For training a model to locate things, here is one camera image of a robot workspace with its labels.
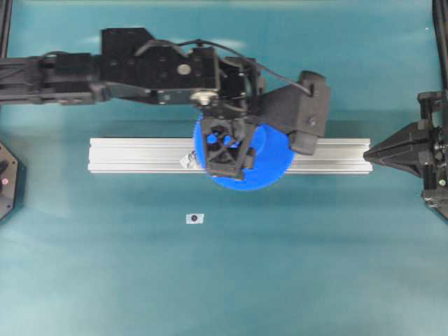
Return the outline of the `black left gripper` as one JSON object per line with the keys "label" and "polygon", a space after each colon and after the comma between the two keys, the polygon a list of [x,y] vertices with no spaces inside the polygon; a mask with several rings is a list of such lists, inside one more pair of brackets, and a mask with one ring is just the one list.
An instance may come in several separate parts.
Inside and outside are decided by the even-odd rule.
{"label": "black left gripper", "polygon": [[[98,83],[108,99],[145,104],[196,104],[196,93],[237,108],[261,95],[265,80],[253,59],[220,57],[212,46],[188,52],[171,41],[158,40],[144,28],[101,31]],[[200,121],[205,171],[213,177],[244,180],[256,150],[256,125],[246,118],[203,117]]]}

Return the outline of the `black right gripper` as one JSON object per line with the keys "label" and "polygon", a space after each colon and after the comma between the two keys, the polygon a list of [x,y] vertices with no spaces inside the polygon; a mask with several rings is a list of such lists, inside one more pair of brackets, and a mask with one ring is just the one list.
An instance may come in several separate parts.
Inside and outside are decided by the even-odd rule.
{"label": "black right gripper", "polygon": [[423,179],[426,206],[447,220],[447,126],[433,115],[447,114],[447,91],[418,95],[421,120],[412,122],[364,152],[366,161]]}

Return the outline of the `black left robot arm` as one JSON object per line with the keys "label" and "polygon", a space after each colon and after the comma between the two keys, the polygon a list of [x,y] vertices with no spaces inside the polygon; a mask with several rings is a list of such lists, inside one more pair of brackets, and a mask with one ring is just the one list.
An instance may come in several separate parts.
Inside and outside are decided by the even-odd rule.
{"label": "black left robot arm", "polygon": [[199,109],[199,150],[211,175],[242,180],[254,168],[251,140],[263,91],[253,59],[219,57],[215,47],[155,38],[144,28],[101,31],[101,52],[47,52],[1,61],[2,104],[76,106],[123,99]]}

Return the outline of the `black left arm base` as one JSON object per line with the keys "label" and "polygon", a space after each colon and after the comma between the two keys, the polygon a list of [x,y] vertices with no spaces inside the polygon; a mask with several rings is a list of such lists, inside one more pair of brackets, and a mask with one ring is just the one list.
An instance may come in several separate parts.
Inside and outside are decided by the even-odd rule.
{"label": "black left arm base", "polygon": [[1,142],[1,225],[23,208],[26,182],[26,166]]}

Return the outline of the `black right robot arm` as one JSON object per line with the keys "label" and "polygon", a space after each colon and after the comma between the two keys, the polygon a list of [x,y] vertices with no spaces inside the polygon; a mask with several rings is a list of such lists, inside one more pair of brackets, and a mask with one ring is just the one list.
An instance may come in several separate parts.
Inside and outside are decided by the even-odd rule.
{"label": "black right robot arm", "polygon": [[420,178],[425,205],[447,219],[447,2],[433,1],[432,16],[442,89],[419,93],[420,120],[365,151],[363,158]]}

